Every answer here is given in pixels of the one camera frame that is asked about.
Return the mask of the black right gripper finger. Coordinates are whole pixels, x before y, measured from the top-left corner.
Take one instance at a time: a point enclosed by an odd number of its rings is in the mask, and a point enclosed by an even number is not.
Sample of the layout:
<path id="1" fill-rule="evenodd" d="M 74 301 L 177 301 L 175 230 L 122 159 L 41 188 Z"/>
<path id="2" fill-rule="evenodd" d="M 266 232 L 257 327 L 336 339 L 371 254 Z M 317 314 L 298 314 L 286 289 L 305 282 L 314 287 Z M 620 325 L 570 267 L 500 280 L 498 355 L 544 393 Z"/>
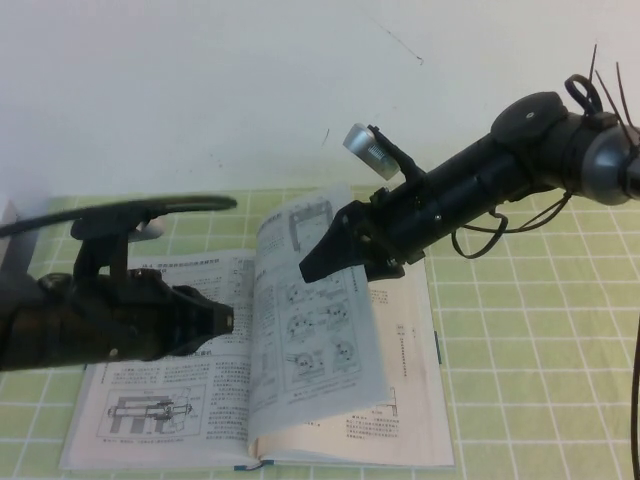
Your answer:
<path id="1" fill-rule="evenodd" d="M 404 275 L 404 267 L 393 258 L 368 262 L 366 264 L 366 276 L 368 282 L 399 279 Z"/>
<path id="2" fill-rule="evenodd" d="M 357 227 L 365 213 L 365 205 L 360 201 L 352 201 L 337 211 L 326 233 L 299 263 L 306 283 L 366 264 L 362 243 L 357 236 Z"/>

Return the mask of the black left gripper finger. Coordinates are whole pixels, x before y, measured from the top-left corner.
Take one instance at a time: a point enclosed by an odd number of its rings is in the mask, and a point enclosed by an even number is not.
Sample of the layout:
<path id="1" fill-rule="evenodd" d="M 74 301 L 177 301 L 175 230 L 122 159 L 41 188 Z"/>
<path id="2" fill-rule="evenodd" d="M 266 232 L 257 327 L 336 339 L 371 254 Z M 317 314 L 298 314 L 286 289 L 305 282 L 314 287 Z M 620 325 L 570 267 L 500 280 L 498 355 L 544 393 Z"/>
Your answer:
<path id="1" fill-rule="evenodd" d="M 172 340 L 164 351 L 165 357 L 186 357 L 194 354 L 204 344 L 213 340 L 212 335 L 197 335 Z"/>
<path id="2" fill-rule="evenodd" d="M 172 288 L 178 324 L 187 337 L 219 337 L 234 330 L 234 310 L 213 301 L 199 290 L 179 285 Z"/>

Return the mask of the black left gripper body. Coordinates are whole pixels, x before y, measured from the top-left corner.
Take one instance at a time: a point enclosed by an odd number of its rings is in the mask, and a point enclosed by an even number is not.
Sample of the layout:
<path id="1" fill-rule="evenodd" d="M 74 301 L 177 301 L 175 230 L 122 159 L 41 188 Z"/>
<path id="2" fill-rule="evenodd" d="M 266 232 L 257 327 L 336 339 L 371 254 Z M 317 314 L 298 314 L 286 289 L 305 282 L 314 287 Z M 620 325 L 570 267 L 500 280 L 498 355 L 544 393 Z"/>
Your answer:
<path id="1" fill-rule="evenodd" d="M 157 270 L 130 270 L 119 280 L 48 274 L 39 287 L 53 308 L 48 364 L 151 361 L 180 349 L 179 302 Z"/>

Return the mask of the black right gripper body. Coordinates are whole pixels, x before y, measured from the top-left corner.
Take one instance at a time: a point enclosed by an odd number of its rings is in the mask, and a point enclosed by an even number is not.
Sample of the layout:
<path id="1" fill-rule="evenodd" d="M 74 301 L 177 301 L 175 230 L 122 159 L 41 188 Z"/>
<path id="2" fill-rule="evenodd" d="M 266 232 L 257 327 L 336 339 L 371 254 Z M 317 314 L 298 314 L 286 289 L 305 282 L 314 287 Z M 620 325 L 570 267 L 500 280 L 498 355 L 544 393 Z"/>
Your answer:
<path id="1" fill-rule="evenodd" d="M 357 236 L 362 243 L 366 264 L 395 259 L 404 267 L 424 259 L 423 247 L 407 246 L 401 239 L 401 208 L 393 191 L 387 187 L 376 190 L 363 202 L 366 213 L 357 227 Z"/>

